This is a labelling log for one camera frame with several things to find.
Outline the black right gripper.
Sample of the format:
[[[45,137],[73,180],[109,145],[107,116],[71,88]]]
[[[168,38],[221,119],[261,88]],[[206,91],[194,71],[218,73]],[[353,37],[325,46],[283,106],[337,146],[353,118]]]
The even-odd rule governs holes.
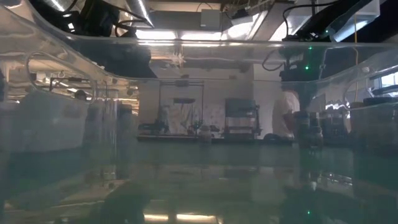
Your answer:
[[[295,91],[298,94],[300,111],[310,111],[311,102],[316,95],[316,83],[323,70],[325,49],[309,47],[284,47],[278,50],[285,59],[284,70],[279,73],[283,82],[297,82]]]

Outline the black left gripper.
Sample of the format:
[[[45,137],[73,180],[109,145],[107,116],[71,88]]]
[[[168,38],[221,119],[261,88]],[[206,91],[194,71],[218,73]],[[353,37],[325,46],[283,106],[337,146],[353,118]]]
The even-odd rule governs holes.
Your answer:
[[[149,62],[151,54],[140,52],[133,39],[68,39],[67,44],[113,74],[131,78],[157,78]]]

